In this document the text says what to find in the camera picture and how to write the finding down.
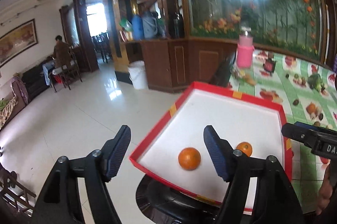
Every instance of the window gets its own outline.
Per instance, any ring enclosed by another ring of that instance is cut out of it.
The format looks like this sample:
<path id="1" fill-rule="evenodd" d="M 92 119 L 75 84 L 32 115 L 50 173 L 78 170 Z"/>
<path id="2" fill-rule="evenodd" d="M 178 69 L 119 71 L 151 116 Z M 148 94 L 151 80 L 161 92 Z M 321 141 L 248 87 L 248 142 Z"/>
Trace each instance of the window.
<path id="1" fill-rule="evenodd" d="M 107 19 L 102 3 L 88 6 L 87 18 L 91 37 L 107 32 Z"/>

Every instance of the blue plastic bottle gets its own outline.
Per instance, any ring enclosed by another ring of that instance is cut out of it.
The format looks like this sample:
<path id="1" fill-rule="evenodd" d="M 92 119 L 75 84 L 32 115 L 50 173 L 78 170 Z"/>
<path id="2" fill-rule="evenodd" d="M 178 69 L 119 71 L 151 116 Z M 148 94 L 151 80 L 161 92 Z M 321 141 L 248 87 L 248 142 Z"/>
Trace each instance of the blue plastic bottle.
<path id="1" fill-rule="evenodd" d="M 134 40 L 144 39 L 144 28 L 143 28 L 143 20 L 139 15 L 135 15 L 132 19 L 132 28 Z"/>

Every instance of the black sofa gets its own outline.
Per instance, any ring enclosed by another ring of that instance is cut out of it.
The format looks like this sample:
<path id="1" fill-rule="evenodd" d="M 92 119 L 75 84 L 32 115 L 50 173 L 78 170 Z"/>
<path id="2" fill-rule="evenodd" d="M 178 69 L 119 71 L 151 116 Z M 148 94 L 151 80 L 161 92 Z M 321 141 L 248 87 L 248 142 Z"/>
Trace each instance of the black sofa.
<path id="1" fill-rule="evenodd" d="M 42 65 L 52 59 L 52 57 L 48 57 L 39 65 L 23 73 L 22 81 L 26 86 L 29 100 L 33 100 L 36 96 L 49 88 L 49 86 L 45 83 Z"/>

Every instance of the green and white tablecloth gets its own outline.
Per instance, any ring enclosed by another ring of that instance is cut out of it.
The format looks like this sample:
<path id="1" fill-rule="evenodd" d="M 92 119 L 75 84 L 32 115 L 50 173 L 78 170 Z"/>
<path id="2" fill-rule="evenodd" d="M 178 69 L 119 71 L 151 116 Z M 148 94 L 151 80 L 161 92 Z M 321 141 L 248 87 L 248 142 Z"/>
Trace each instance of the green and white tablecloth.
<path id="1" fill-rule="evenodd" d="M 334 82 L 336 75 L 332 71 L 307 61 L 299 59 L 290 59 L 289 61 L 289 58 L 286 59 L 285 55 L 275 54 L 274 61 L 277 62 L 275 73 L 268 76 L 262 66 L 266 54 L 267 52 L 256 50 L 253 55 L 253 66 L 245 70 L 245 73 L 249 73 L 257 84 L 251 86 L 231 77 L 230 84 L 233 90 L 256 97 L 262 97 L 261 91 L 274 91 L 283 101 L 282 105 L 287 122 L 299 121 L 314 124 L 315 121 L 319 121 L 321 126 L 325 127 L 331 124 L 333 129 L 337 130 L 337 92 Z M 295 74 L 307 80 L 317 70 L 326 86 L 324 94 L 315 89 L 310 89 L 308 83 L 301 86 L 293 81 Z M 293 105 L 293 102 L 297 99 L 299 104 Z M 306 111 L 306 107 L 310 103 L 322 108 L 324 118 L 321 121 L 318 117 L 313 120 L 310 118 Z M 316 209 L 316 198 L 327 165 L 323 164 L 318 156 L 311 154 L 310 149 L 301 143 L 292 141 L 292 150 L 294 152 L 292 184 L 303 211 L 305 213 L 311 212 Z"/>

